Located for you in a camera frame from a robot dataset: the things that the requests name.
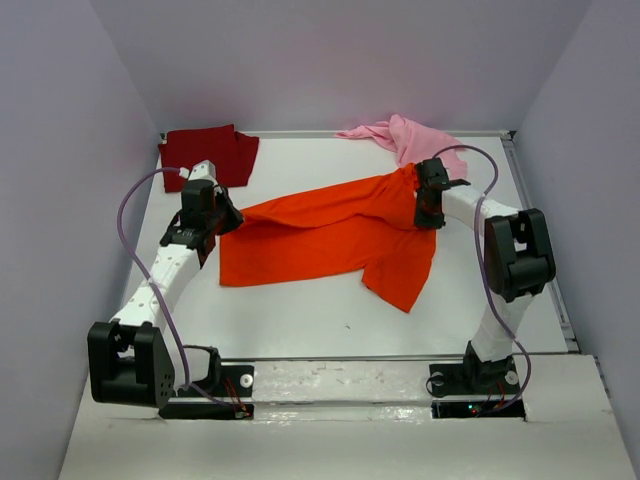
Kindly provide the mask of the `orange t-shirt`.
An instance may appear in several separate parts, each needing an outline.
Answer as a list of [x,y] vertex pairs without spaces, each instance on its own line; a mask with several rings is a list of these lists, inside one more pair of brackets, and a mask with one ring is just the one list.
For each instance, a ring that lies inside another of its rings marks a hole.
[[249,287],[359,271],[365,287],[408,313],[437,245],[435,231],[414,224],[417,189],[408,165],[245,208],[243,224],[220,240],[219,283]]

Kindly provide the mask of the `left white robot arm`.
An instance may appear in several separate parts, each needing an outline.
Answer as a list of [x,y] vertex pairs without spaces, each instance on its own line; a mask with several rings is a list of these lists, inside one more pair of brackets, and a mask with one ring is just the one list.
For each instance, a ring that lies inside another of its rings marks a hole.
[[143,279],[132,297],[110,320],[89,329],[89,381],[98,403],[161,409],[179,390],[209,395],[220,386],[218,351],[208,348],[209,361],[190,365],[172,313],[217,238],[237,229],[243,217],[227,188],[209,174],[188,179],[180,201],[152,266],[133,259]]

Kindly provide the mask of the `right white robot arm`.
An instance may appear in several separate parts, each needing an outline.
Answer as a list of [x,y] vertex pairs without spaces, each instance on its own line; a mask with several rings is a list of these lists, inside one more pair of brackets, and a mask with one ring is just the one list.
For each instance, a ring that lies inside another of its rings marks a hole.
[[498,386],[516,394],[517,330],[535,296],[556,275],[545,216],[535,208],[504,205],[464,179],[451,179],[439,158],[417,164],[415,171],[415,225],[435,230],[453,218],[468,226],[487,297],[463,359],[431,366],[427,386],[436,398],[487,395]]

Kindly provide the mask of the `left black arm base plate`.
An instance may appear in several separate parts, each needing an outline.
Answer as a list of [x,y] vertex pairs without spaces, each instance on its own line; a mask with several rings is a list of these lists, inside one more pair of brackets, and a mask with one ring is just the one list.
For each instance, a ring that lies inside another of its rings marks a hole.
[[248,421],[254,418],[255,366],[223,363],[217,384],[207,380],[174,394],[158,415],[165,420]]

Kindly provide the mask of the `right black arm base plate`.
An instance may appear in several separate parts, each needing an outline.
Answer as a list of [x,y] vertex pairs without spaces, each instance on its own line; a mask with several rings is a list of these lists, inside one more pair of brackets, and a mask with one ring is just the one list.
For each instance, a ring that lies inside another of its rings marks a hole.
[[462,362],[431,364],[425,388],[432,398],[432,417],[437,420],[526,418],[521,399],[506,406],[520,390],[512,358],[477,378]]

